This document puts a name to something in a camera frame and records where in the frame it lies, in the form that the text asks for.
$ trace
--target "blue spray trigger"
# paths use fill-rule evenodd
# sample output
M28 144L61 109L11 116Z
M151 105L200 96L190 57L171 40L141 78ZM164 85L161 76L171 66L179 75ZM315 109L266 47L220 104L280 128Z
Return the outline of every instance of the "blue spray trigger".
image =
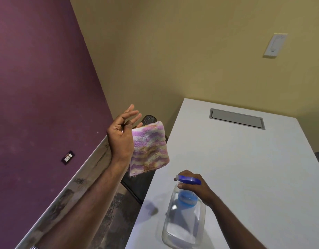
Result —
M176 175L176 180L180 181L184 184L197 184L201 185L201 180L195 178L195 177L186 177L181 175Z

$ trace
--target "hand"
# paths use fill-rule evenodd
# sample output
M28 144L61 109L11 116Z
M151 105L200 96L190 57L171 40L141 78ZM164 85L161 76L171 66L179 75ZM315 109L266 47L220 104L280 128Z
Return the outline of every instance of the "hand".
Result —
M134 152L132 125L135 124L135 122L137 122L142 116L139 111L133 109L134 105L131 104L126 111L119 115L106 130L112 152L112 160L122 161L128 164L130 163ZM136 117L130 121L126 121L128 118L135 115Z
M183 190L188 190L194 192L205 205L210 205L211 200L216 196L215 193L209 188L208 184L203 180L202 176L200 174L194 174L190 172L189 170L184 170L180 172L178 175L186 176L186 177L194 177L199 180L201 180L201 185L196 184L178 184L178 188L181 188Z

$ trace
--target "white table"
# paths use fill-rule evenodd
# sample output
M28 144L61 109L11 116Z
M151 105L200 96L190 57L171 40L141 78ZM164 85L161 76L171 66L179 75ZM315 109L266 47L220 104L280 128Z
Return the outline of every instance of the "white table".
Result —
M265 130L209 118L216 108L262 117ZM319 163L295 118L185 99L127 249L167 248L161 239L176 182L199 173L267 248L319 249ZM207 207L201 248L228 248Z

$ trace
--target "white wall switch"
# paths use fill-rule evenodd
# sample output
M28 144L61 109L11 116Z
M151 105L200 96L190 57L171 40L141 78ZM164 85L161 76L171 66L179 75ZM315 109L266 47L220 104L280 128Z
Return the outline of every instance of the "white wall switch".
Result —
M286 40L288 34L277 34L275 33L270 40L270 43L265 50L264 56L277 56L279 50L282 48L284 41Z

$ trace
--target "forearm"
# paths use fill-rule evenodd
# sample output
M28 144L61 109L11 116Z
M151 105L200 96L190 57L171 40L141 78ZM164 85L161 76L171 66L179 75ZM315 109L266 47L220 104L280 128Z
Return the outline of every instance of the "forearm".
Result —
M106 171L75 206L42 237L38 247L40 249L87 248L112 202L128 163L112 159Z
M215 193L209 205L230 249L265 249Z

